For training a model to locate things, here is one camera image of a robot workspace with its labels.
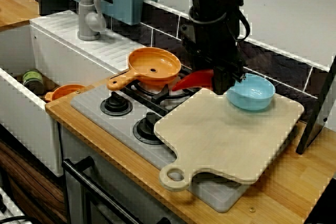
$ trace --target cutting board handle hole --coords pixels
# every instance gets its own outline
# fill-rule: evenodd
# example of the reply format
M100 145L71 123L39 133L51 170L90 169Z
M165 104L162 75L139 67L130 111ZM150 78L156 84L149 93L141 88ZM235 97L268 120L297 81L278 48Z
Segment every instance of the cutting board handle hole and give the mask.
M176 169L176 168L168 171L167 175L169 178L171 178L174 181L184 180L183 171Z

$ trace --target orange pan handle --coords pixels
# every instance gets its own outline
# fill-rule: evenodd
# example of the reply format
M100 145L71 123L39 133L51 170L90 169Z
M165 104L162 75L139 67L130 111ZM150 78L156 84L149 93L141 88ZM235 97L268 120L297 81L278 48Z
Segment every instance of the orange pan handle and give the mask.
M54 92L48 92L44 97L44 100L46 100L46 102L51 102L53 100L53 94Z
M141 76L140 73L134 71L131 69L130 71L121 74L119 76L116 76L114 78L111 78L107 82L107 88L112 91L118 91L124 88L127 84L131 83L132 81L136 80L139 76Z

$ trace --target gray faucet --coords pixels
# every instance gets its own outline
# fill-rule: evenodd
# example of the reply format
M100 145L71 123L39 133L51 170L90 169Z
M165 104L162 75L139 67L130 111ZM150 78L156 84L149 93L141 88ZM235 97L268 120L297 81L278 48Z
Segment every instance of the gray faucet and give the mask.
M106 28L106 21L101 12L100 0L80 0L78 12L78 38L86 41L99 39L100 31L105 31Z

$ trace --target wooden cutting board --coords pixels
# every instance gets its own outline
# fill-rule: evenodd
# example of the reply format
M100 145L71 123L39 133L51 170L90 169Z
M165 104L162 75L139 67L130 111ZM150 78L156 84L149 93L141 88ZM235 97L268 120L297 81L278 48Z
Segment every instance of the wooden cutting board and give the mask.
M300 103L278 94L268 108L252 112L235 107L225 94L200 90L155 124L155 135L177 155L160 171L162 186L185 190L201 172L255 183L303 112ZM174 181L170 173L184 178Z

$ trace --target sink basin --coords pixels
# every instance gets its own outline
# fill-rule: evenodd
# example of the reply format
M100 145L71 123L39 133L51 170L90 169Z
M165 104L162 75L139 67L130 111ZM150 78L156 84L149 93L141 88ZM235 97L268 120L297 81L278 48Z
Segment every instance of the sink basin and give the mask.
M125 69L128 50L142 47L114 34L109 40L82 41L76 30L78 15L65 12L0 33L0 123L56 176L63 174L57 123L45 102L15 78L37 69L57 85L87 86Z

